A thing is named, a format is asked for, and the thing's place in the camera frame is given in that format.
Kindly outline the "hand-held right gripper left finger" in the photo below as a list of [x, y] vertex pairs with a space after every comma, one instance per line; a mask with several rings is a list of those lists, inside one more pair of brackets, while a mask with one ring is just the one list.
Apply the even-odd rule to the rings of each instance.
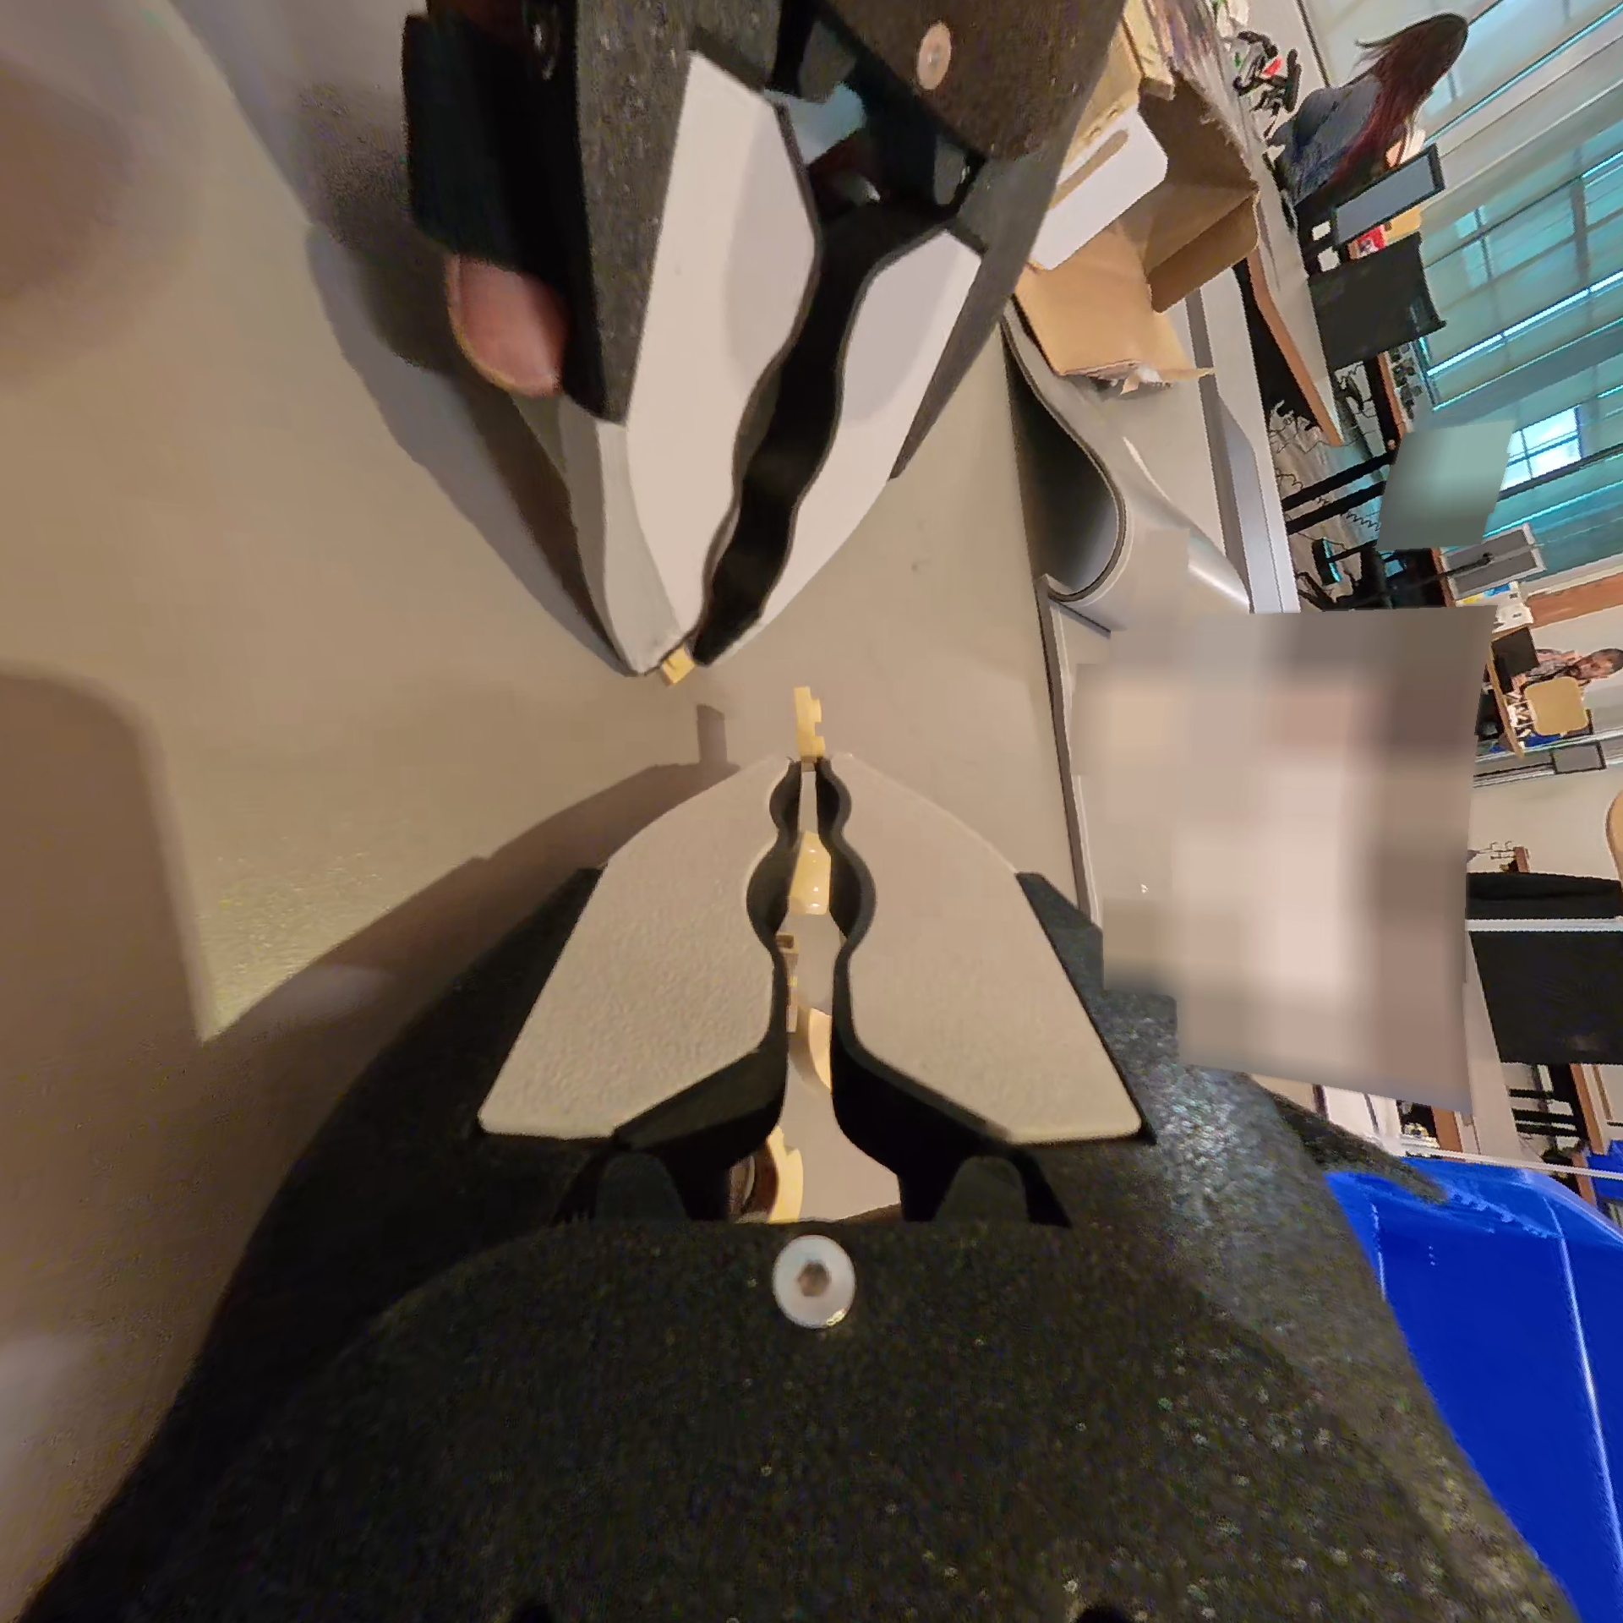
[[803, 766], [766, 757], [617, 849], [565, 934], [480, 1127], [660, 1160], [698, 1218], [780, 1126], [789, 971], [778, 932]]

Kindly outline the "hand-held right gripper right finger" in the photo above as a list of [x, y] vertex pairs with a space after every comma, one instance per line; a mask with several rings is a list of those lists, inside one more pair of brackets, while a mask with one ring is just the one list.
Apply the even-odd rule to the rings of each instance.
[[1013, 1166], [1021, 1201], [1062, 1220], [1050, 1149], [1133, 1143], [1147, 1120], [1040, 917], [1025, 874], [979, 830], [853, 755], [818, 766], [841, 948], [832, 1099], [843, 1133], [930, 1220], [965, 1162]]

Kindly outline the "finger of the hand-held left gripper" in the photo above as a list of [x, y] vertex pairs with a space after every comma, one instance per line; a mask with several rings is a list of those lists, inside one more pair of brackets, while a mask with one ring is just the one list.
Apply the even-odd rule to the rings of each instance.
[[913, 208], [857, 208], [826, 262], [718, 561], [698, 662], [772, 621], [890, 484], [982, 256]]
[[780, 111], [691, 55], [627, 418], [569, 397], [521, 405], [563, 476], [594, 606], [631, 671], [656, 670], [700, 625], [743, 494], [745, 409], [799, 333], [816, 266], [816, 217]]

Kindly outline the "blue plastic bin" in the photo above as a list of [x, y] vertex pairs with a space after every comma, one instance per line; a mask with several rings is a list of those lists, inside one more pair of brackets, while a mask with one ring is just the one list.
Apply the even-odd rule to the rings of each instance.
[[1587, 1620], [1622, 1618], [1622, 1234], [1556, 1176], [1431, 1162], [1330, 1187], [1500, 1506]]

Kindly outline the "grey desk panel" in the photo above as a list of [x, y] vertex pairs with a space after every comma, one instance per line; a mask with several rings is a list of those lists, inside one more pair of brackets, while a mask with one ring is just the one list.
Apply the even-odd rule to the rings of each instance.
[[1201, 376], [1224, 550], [1259, 614], [1297, 614], [1286, 509], [1243, 289], [1228, 270], [1183, 302]]

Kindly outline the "wooden edged office desk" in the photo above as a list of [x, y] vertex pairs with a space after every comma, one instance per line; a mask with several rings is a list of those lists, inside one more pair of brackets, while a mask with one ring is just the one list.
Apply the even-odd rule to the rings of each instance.
[[1301, 399], [1305, 415], [1322, 436], [1342, 445], [1348, 434], [1299, 239], [1272, 206], [1270, 194], [1257, 200], [1253, 217], [1257, 243], [1245, 266], [1251, 299], [1272, 343], [1270, 353], [1278, 355], [1292, 380], [1292, 399]]

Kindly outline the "grey desk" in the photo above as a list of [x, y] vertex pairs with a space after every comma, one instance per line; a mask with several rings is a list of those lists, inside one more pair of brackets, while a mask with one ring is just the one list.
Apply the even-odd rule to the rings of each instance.
[[99, 1497], [353, 1073], [791, 691], [1077, 896], [994, 337], [677, 687], [405, 214], [407, 3], [5, 3], [5, 1466]]

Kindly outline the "person's left hand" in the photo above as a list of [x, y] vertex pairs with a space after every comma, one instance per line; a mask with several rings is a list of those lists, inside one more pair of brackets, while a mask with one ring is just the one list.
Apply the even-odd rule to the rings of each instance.
[[561, 391], [571, 314], [557, 289], [486, 258], [449, 254], [445, 295], [453, 333], [478, 374], [521, 397]]

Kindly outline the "white card insert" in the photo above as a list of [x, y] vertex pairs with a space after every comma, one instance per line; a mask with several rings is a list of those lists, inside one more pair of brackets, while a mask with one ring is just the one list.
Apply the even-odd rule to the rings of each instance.
[[1168, 175], [1164, 144], [1129, 107], [1065, 158], [1062, 179], [1029, 250], [1029, 262], [1056, 270], [1127, 210], [1156, 190]]

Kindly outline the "open cardboard box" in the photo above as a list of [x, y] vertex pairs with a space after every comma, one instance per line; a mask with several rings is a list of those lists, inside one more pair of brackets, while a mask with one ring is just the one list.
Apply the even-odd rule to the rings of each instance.
[[1027, 260], [1017, 306], [1058, 372], [1127, 389], [1195, 374], [1170, 310], [1257, 243], [1261, 159], [1230, 69], [1212, 3], [1127, 3], [1065, 158], [1139, 107], [1170, 169], [1060, 268]]

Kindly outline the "black computer monitor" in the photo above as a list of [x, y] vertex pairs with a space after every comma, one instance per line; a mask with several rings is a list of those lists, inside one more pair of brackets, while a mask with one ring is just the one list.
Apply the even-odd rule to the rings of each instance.
[[1423, 208], [1444, 192], [1448, 177], [1436, 144], [1427, 144], [1406, 163], [1336, 204], [1328, 216], [1326, 243], [1340, 250], [1400, 216]]

